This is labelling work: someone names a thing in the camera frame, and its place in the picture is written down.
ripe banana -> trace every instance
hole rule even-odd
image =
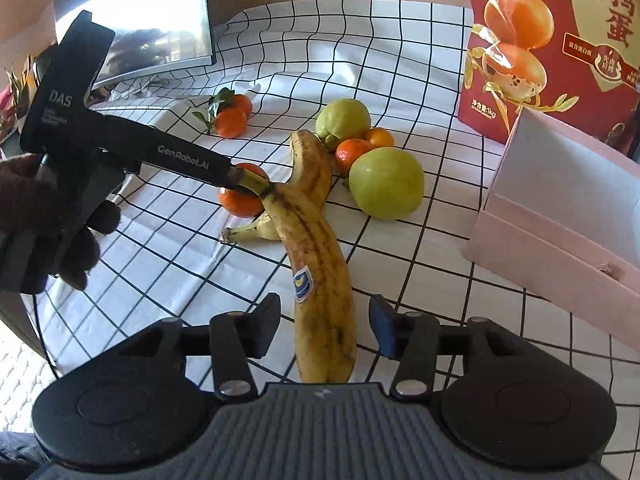
[[[298,189],[316,206],[322,209],[331,188],[331,163],[322,142],[308,130],[298,130],[289,139],[293,159],[293,171],[288,184]],[[265,211],[250,224],[237,228],[224,228],[222,243],[235,243],[263,238],[280,240],[278,231]]]
[[[299,189],[281,183],[254,187],[291,262],[300,378],[345,383],[355,362],[356,320],[349,271],[334,232]]]

metal rivet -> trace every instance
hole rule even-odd
[[[427,385],[416,379],[405,379],[396,384],[396,392],[402,396],[421,395],[425,394],[427,390]]]
[[[220,386],[220,393],[227,397],[237,397],[251,391],[251,385],[247,381],[227,381]]]

textured grip surface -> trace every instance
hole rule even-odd
[[[423,407],[376,384],[270,384],[255,402],[222,408],[202,437],[166,462],[118,475],[59,465],[38,480],[614,480],[595,464],[551,473],[500,469],[468,455]]]

table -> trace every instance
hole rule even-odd
[[[421,207],[395,222],[367,217],[334,178],[323,213],[348,261],[358,317],[351,381],[388,386],[398,366],[381,357],[367,322],[371,294],[400,312],[421,310],[443,324],[486,316],[571,364],[606,388],[618,426],[604,464],[620,478],[638,448],[640,355],[521,287],[466,261],[461,249],[503,147],[457,118],[461,66],[473,18],[461,7],[388,0],[305,0],[256,7],[216,31],[218,63],[121,83],[98,107],[152,124],[234,162],[260,164],[272,180],[290,174],[293,130],[314,130],[323,104],[355,97],[373,124],[422,163]],[[223,86],[250,95],[254,115],[238,139],[204,133],[193,117]],[[102,237],[87,290],[50,280],[38,298],[47,349],[71,370],[148,324],[179,316],[206,324],[247,311],[268,292],[282,298],[271,349],[251,364],[258,387],[297,381],[290,269],[279,242],[226,246],[224,226],[240,223],[207,184],[144,166],[114,197],[123,219]],[[438,359],[436,388],[462,374],[460,358]],[[209,362],[190,358],[188,377],[211,388]]]

banana peel brown spots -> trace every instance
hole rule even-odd
[[[356,355],[349,271],[319,209],[293,186],[275,183],[262,197],[289,255],[293,274],[308,269],[312,289],[296,302],[296,360],[305,383],[343,383]]]
[[[293,132],[289,139],[293,170],[288,184],[299,189],[321,209],[332,183],[331,162],[322,142],[308,130]],[[265,211],[250,224],[225,228],[223,243],[246,242],[255,239],[280,240],[269,214]]]

